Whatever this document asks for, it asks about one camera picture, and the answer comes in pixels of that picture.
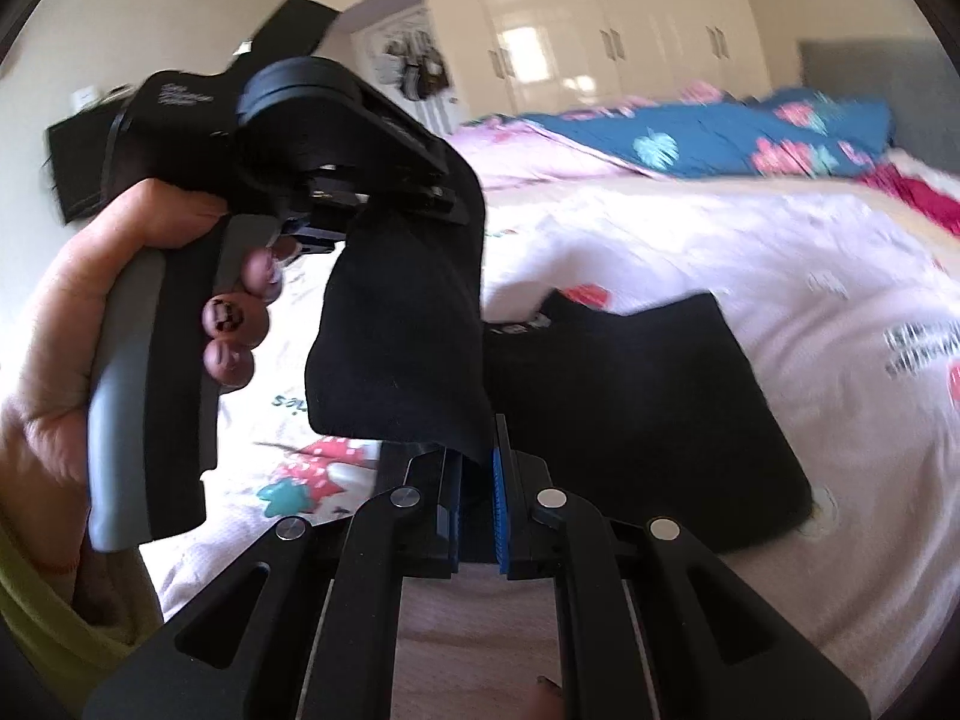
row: door handle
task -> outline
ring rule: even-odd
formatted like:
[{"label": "door handle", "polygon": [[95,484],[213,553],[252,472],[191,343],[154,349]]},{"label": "door handle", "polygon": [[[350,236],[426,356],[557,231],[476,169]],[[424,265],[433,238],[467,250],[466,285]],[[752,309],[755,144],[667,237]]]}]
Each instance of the door handle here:
[{"label": "door handle", "polygon": [[515,79],[517,75],[514,73],[514,60],[510,57],[510,52],[506,49],[500,49],[500,53],[503,55],[503,67],[506,69],[507,75],[511,79]]},{"label": "door handle", "polygon": [[604,51],[607,52],[607,58],[616,62],[616,57],[613,56],[613,41],[610,39],[607,30],[600,30],[600,34],[603,35],[603,47]]},{"label": "door handle", "polygon": [[717,33],[712,26],[707,27],[707,35],[710,36],[710,47],[713,50],[713,55],[717,59],[719,59],[720,58],[720,38],[717,37]]},{"label": "door handle", "polygon": [[498,53],[495,52],[494,50],[491,50],[490,52],[488,52],[488,54],[490,55],[491,65],[493,65],[493,72],[496,74],[496,77],[498,77],[498,79],[502,80],[503,68],[500,66],[500,55],[498,55]]},{"label": "door handle", "polygon": [[720,53],[723,55],[723,59],[730,59],[730,50],[727,48],[727,36],[723,33],[723,29],[717,28],[717,37],[720,39]]},{"label": "door handle", "polygon": [[610,33],[613,35],[613,47],[616,49],[616,55],[621,59],[626,59],[627,55],[623,52],[623,41],[620,40],[620,33],[615,29],[611,29]]}]

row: human hand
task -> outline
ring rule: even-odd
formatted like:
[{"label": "human hand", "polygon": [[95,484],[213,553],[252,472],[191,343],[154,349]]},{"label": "human hand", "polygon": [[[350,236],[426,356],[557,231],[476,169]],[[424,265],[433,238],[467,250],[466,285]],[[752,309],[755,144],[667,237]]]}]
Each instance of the human hand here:
[{"label": "human hand", "polygon": [[[142,181],[75,235],[35,290],[22,348],[0,370],[0,509],[42,572],[69,577],[83,543],[90,370],[110,288],[141,248],[183,247],[225,213],[217,197]],[[294,246],[280,248],[290,255]],[[266,336],[266,306],[280,294],[274,252],[251,252],[241,282],[198,317],[212,338],[205,366],[233,388],[253,376],[251,348]]]}]

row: gray headboard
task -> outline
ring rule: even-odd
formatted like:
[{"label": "gray headboard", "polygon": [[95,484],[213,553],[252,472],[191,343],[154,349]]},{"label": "gray headboard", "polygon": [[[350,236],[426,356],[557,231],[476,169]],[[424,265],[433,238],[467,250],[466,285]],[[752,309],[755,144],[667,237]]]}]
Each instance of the gray headboard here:
[{"label": "gray headboard", "polygon": [[893,109],[894,144],[960,173],[960,76],[936,41],[800,42],[803,83],[834,98],[880,97]]}]

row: blue blanket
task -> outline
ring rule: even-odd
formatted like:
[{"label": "blue blanket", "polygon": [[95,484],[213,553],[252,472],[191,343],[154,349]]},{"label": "blue blanket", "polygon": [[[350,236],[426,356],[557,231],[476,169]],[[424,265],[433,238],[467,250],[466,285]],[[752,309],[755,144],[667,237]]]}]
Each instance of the blue blanket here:
[{"label": "blue blanket", "polygon": [[861,175],[886,151],[893,130],[882,101],[835,101],[809,89],[781,90],[753,104],[669,104],[522,119],[677,178]]}]

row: wall outlet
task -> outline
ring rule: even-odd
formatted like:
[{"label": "wall outlet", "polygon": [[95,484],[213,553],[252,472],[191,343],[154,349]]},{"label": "wall outlet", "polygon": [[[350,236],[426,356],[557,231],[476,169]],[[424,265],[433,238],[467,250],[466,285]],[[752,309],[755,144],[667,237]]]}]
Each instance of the wall outlet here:
[{"label": "wall outlet", "polygon": [[70,107],[75,114],[93,108],[94,105],[104,98],[103,93],[95,86],[88,86],[85,89],[78,89],[70,95]]}]

